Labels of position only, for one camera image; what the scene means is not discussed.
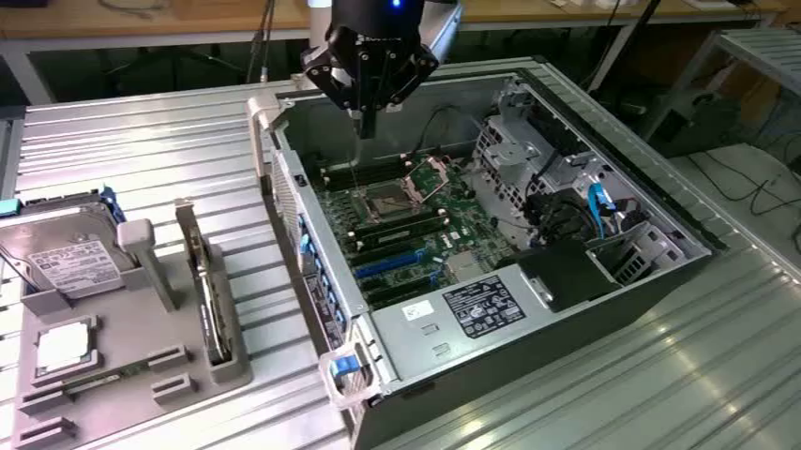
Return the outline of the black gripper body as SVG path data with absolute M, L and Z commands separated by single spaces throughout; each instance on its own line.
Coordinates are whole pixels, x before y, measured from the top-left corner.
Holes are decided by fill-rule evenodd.
M 331 49 L 353 49 L 357 36 L 398 40 L 406 51 L 421 47 L 425 2 L 413 0 L 333 0 L 326 41 Z

